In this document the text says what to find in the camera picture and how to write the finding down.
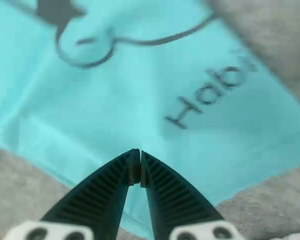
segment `printed logo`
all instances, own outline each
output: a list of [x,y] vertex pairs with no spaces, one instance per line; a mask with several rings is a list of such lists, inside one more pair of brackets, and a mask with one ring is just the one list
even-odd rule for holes
[[183,108],[178,115],[166,115],[164,117],[169,123],[179,129],[187,129],[185,118],[191,112],[201,115],[204,113],[202,107],[212,106],[218,103],[223,97],[227,96],[232,90],[241,87],[246,83],[250,73],[256,73],[257,67],[253,61],[239,51],[232,51],[236,54],[237,66],[226,65],[219,70],[208,68],[205,75],[209,81],[204,81],[201,86],[193,91],[194,100],[191,101],[184,96],[176,99],[182,104]]
[[[22,3],[18,0],[2,0],[2,1],[8,3],[9,5],[13,6],[17,10],[29,16],[41,19],[47,25],[55,27],[56,33],[55,33],[54,42],[55,42],[56,52],[58,56],[66,63],[83,69],[93,68],[108,61],[114,55],[117,44],[123,43],[123,44],[135,45],[135,46],[148,46],[148,47],[167,44],[179,40],[181,38],[185,38],[191,34],[194,34],[202,30],[205,26],[207,26],[209,23],[211,23],[213,20],[217,18],[214,14],[212,14],[208,18],[203,19],[197,25],[194,25],[193,27],[185,31],[178,32],[157,39],[152,39],[152,40],[138,40],[129,37],[115,36],[111,33],[111,31],[109,31],[108,37],[110,39],[110,45],[108,51],[104,55],[97,58],[96,61],[88,62],[88,63],[80,63],[76,59],[73,59],[71,56],[69,56],[69,54],[63,50],[61,46],[61,36],[63,35],[68,24],[73,19],[84,18],[87,15],[87,12],[85,10],[80,9],[75,5],[73,5],[71,0],[37,0],[36,9],[32,9],[25,3]],[[78,39],[75,45],[77,47],[80,47],[82,45],[92,45],[95,44],[96,42],[97,39],[93,37],[88,37],[88,38]]]

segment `gray cloth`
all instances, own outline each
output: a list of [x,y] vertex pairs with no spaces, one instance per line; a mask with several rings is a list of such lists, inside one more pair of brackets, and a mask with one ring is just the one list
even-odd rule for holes
[[[300,0],[211,2],[300,99]],[[24,160],[0,150],[0,235],[22,221],[39,219],[68,191]],[[242,191],[217,208],[248,239],[300,232],[300,168]],[[119,231],[118,239],[132,238]]]

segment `gray fabric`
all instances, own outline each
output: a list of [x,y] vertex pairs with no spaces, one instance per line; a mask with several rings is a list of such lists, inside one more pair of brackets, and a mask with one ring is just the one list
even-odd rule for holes
[[[212,4],[300,99],[300,0],[215,0]],[[39,219],[68,191],[0,150],[0,237],[22,221]],[[217,208],[248,239],[300,232],[300,168],[242,191]],[[132,238],[119,231],[118,239]]]

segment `ribbed grip texture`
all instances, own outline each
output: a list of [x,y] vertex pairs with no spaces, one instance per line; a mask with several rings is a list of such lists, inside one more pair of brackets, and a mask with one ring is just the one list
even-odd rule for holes
[[177,226],[223,219],[189,182],[146,152],[141,155],[141,169],[156,240],[169,239]]
[[95,240],[115,240],[128,187],[140,181],[140,152],[110,161],[71,190],[43,221],[87,226]]

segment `turquoise cloth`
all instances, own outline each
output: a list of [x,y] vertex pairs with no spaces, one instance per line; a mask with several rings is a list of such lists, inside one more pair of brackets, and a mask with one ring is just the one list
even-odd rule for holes
[[0,147],[69,187],[139,148],[216,205],[300,165],[300,105],[202,1],[0,0]]

